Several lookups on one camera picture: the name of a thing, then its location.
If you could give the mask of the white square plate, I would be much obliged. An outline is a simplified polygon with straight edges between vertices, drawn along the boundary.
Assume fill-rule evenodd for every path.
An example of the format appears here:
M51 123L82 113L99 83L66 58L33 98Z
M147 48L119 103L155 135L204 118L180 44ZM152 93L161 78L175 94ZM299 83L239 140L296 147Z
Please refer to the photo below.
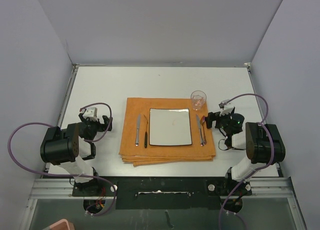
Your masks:
M190 146L192 134L189 109L151 108L149 144L161 147Z

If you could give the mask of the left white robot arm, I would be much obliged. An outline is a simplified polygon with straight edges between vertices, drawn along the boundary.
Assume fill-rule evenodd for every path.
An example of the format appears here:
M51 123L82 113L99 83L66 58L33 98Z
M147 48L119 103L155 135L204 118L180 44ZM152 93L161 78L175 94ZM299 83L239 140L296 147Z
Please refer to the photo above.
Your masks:
M97 117L97 108L89 113L83 110L78 115L80 122L67 128L50 127L47 129L40 147L40 157L45 163L58 166L74 178L74 187L97 195L103 188L102 181L94 167L86 161L93 160L97 154L95 143L97 133L105 135L112 130L113 117L103 115L103 122Z

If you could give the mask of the orange cloth placemat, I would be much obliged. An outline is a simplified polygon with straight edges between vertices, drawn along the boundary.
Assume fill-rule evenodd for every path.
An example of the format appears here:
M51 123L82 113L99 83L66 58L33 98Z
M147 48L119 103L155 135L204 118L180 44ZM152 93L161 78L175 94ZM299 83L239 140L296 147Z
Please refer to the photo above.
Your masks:
M189 146L151 146L144 147L146 117L150 109L189 109L192 145ZM137 117L140 118L139 145L135 146ZM200 145L196 115L200 118L208 114L207 105L196 111L192 108L189 98L142 98L129 97L126 110L122 137L119 149L122 161L134 166L150 165L168 162L211 161L216 156L216 147L211 129L205 130L206 145Z

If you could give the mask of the copper bowl spoon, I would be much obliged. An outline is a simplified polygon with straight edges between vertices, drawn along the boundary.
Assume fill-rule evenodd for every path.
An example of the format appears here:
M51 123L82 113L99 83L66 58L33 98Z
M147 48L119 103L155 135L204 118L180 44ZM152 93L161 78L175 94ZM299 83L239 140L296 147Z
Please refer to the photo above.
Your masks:
M203 131L203 134L202 134L203 143L206 145L207 144L207 139L206 139L206 133L205 133L205 123L206 123L206 117L203 115L201 117L200 124L202 126L202 131Z

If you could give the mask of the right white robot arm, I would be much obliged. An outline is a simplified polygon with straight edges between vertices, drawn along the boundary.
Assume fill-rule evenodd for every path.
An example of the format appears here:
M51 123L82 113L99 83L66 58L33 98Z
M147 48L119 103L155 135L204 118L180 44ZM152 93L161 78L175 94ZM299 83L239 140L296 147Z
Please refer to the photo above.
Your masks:
M246 156L230 167L222 182L223 190L232 195L247 182L248 175L256 168L280 163L285 159L286 149L275 124L259 125L245 122L245 117L232 110L230 113L209 112L204 117L207 129L214 127L224 136L225 150L244 150Z

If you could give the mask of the green handled silver knife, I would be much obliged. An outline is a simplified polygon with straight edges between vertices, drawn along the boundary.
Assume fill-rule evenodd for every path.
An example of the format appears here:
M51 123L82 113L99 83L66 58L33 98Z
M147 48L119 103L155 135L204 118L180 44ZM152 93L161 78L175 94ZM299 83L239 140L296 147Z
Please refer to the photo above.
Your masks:
M204 142L203 135L202 135L202 127L201 127L201 123L200 123L200 118L198 115L196 115L196 121L197 121L199 136L200 136L200 145L203 147L205 145L205 142Z

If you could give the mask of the green handled gold fork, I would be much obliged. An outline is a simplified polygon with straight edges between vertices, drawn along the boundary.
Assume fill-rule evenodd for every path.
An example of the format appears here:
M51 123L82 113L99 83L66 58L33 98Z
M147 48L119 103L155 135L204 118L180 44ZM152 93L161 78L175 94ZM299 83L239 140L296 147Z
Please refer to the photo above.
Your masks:
M144 119L145 119L145 133L144 133L144 148L146 149L148 147L148 118L144 114Z

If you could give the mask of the clear drinking glass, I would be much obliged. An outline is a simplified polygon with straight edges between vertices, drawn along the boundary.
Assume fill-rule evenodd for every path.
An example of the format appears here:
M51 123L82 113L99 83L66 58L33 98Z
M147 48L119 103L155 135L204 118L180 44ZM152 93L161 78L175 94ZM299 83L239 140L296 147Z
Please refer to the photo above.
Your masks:
M190 95L192 108L195 111L201 110L207 101L207 95L201 90L195 90Z

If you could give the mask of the silver butter knife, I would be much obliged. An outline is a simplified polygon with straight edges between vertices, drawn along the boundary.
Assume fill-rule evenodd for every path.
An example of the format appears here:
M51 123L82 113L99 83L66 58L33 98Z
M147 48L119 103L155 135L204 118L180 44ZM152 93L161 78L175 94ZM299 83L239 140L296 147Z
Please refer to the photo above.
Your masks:
M141 115L139 114L136 121L136 136L135 136L135 146L137 147L140 142L140 123L141 123Z

